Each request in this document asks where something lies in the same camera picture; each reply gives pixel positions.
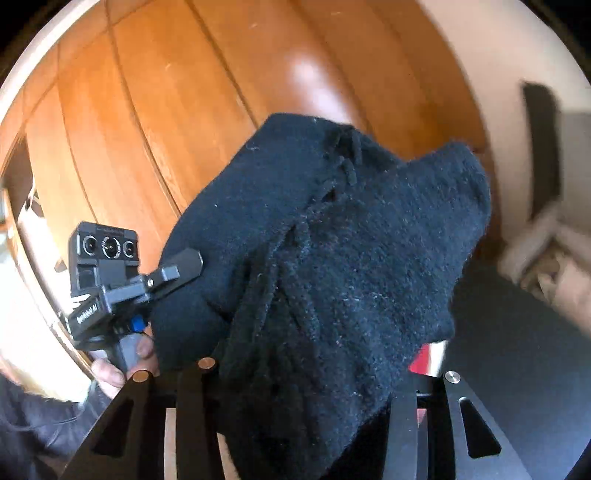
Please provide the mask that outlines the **person's left hand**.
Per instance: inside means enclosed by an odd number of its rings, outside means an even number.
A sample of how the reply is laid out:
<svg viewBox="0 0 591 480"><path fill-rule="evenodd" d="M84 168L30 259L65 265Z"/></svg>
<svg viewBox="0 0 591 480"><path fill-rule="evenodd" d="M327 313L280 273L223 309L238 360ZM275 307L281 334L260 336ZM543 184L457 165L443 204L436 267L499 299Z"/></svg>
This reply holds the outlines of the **person's left hand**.
<svg viewBox="0 0 591 480"><path fill-rule="evenodd" d="M148 325L136 343L138 362L126 373L112 365L106 359L96 359L91 365L91 371L103 393L113 399L136 371L149 371L152 375L159 374L158 359L154 349L152 329Z"/></svg>

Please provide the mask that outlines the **person's left forearm dark sleeve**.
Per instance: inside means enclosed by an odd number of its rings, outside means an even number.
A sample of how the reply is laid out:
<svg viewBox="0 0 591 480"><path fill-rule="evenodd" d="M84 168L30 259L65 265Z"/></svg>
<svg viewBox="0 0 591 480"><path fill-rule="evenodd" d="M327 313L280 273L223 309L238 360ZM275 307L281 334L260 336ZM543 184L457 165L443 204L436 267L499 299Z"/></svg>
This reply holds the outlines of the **person's left forearm dark sleeve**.
<svg viewBox="0 0 591 480"><path fill-rule="evenodd" d="M56 479L46 460L66 461L77 451L111 400L92 382L82 402L28 393L1 378L1 477Z"/></svg>

